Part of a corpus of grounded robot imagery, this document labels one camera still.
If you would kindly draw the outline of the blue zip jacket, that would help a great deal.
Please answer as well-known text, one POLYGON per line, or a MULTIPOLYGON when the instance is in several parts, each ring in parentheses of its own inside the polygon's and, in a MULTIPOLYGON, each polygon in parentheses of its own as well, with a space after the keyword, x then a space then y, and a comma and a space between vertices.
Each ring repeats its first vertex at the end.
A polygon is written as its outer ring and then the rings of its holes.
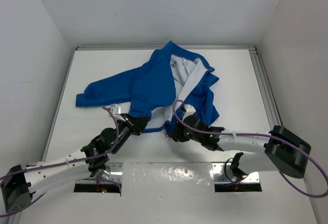
POLYGON ((172 134, 183 117, 176 100, 192 105, 196 116, 211 125, 219 113, 210 89, 219 78, 200 54, 168 42, 155 50, 140 67, 90 83, 76 96, 77 107, 101 107, 130 103, 132 117, 149 117, 146 132, 172 134))

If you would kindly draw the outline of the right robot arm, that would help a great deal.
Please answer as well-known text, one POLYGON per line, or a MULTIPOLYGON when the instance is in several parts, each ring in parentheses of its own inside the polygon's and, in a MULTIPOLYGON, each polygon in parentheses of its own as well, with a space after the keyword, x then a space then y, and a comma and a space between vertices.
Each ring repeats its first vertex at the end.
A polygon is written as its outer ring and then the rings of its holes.
POLYGON ((234 136, 223 127, 207 126, 196 115, 177 121, 169 137, 177 142, 194 140, 210 151, 236 151, 229 169, 237 178, 258 171, 303 178, 311 151, 307 142, 283 126, 274 126, 265 136, 234 136))

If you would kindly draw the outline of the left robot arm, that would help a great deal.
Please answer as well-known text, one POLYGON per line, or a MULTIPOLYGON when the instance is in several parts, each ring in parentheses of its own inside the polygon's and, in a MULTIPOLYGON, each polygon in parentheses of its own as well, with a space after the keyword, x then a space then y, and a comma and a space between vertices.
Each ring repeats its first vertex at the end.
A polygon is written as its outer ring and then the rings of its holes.
POLYGON ((16 214, 48 191, 68 182, 87 179, 106 168, 110 154, 116 154, 131 135, 141 135, 150 118, 120 115, 115 128, 105 128, 89 144, 69 155, 36 166, 16 165, 1 177, 5 216, 16 214))

